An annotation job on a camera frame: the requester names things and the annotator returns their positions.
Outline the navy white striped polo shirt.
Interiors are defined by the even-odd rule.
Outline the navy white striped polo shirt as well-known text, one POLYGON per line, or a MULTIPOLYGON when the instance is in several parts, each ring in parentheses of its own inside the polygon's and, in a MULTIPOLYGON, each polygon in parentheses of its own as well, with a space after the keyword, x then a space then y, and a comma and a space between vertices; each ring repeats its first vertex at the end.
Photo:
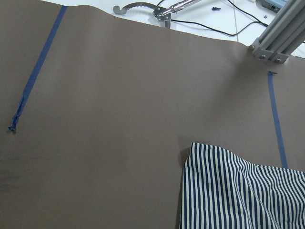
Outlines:
POLYGON ((182 229, 302 229, 305 174, 192 143, 183 168, 182 229))

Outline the metal reacher grabber stick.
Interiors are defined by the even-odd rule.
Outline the metal reacher grabber stick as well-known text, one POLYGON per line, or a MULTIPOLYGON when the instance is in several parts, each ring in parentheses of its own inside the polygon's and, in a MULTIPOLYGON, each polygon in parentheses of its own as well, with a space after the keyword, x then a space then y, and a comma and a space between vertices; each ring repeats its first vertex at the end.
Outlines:
POLYGON ((147 7, 152 9, 153 16, 160 22, 164 22, 165 28, 171 27, 171 14, 179 12, 189 6, 192 6, 196 3, 200 2, 199 0, 183 0, 174 5, 169 6, 168 8, 161 7, 160 5, 154 5, 147 2, 134 2, 130 3, 122 8, 120 6, 114 6, 113 12, 117 15, 124 15, 128 10, 135 7, 147 7))

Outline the torn blue tape strip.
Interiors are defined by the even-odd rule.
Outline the torn blue tape strip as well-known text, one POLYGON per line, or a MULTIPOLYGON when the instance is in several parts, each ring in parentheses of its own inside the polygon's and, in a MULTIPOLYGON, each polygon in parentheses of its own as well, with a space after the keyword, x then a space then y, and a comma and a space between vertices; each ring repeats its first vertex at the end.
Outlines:
POLYGON ((67 10, 67 6, 64 6, 62 5, 61 8, 60 8, 60 11, 54 21, 54 24, 50 30, 50 33, 47 37, 47 40, 41 50, 41 53, 33 67, 33 70, 28 78, 28 81, 27 83, 25 84, 25 87, 23 89, 23 92, 22 92, 22 96, 19 100, 19 103, 18 103, 18 106, 17 106, 17 109, 16 109, 16 112, 14 114, 14 116, 12 117, 11 119, 11 122, 10 122, 10 126, 8 126, 8 130, 11 131, 11 132, 14 132, 16 131, 16 128, 17 128, 17 125, 18 125, 18 122, 19 122, 19 119, 23 113, 23 110, 27 104, 27 101, 28 101, 28 98, 32 92, 32 89, 36 83, 36 80, 38 78, 38 75, 42 69, 42 66, 46 60, 46 57, 48 55, 48 52, 50 50, 50 47, 53 43, 53 40, 56 36, 56 33, 58 31, 58 28, 61 24, 61 21, 62 19, 64 18, 64 15, 66 13, 66 10, 67 10))

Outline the short blue tape strip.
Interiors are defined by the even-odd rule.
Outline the short blue tape strip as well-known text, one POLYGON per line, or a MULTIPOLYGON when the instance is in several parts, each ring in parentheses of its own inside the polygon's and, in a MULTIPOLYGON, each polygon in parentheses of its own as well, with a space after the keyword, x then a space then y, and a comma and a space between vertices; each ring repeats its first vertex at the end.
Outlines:
POLYGON ((274 82, 273 82, 275 74, 277 74, 277 73, 268 72, 268 74, 267 74, 268 90, 269 90, 271 109, 272 109, 273 120, 274 120, 274 128, 275 128, 275 134, 276 134, 281 164, 282 164, 283 168, 288 168, 284 140, 283 140, 283 136, 282 136, 280 119, 279 119, 279 114, 278 114, 277 104, 276 104, 276 97, 275 97, 275 89, 274 89, 274 82))

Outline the aluminium frame post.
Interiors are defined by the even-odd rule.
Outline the aluminium frame post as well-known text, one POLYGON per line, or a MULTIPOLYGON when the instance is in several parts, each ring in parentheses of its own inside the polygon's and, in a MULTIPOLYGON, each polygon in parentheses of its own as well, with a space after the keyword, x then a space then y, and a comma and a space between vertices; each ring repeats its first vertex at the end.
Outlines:
POLYGON ((305 41, 305 2, 290 0, 254 41, 255 58, 284 63, 305 41))

